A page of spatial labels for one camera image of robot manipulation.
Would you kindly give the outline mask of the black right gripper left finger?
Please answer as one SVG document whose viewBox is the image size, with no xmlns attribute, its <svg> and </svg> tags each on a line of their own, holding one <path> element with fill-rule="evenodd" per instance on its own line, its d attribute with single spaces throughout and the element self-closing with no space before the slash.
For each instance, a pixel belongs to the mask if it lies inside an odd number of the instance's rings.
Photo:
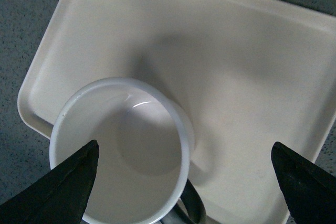
<svg viewBox="0 0 336 224">
<path fill-rule="evenodd" d="M 92 140 L 1 204 L 1 223 L 81 223 L 95 182 L 99 145 Z"/>
</svg>

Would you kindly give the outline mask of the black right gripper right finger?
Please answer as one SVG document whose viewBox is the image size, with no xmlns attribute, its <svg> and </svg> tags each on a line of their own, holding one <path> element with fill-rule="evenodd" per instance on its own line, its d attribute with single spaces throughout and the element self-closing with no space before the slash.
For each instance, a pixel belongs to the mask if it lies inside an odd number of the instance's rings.
<svg viewBox="0 0 336 224">
<path fill-rule="evenodd" d="M 335 177 L 280 142 L 271 161 L 296 223 L 335 223 Z"/>
</svg>

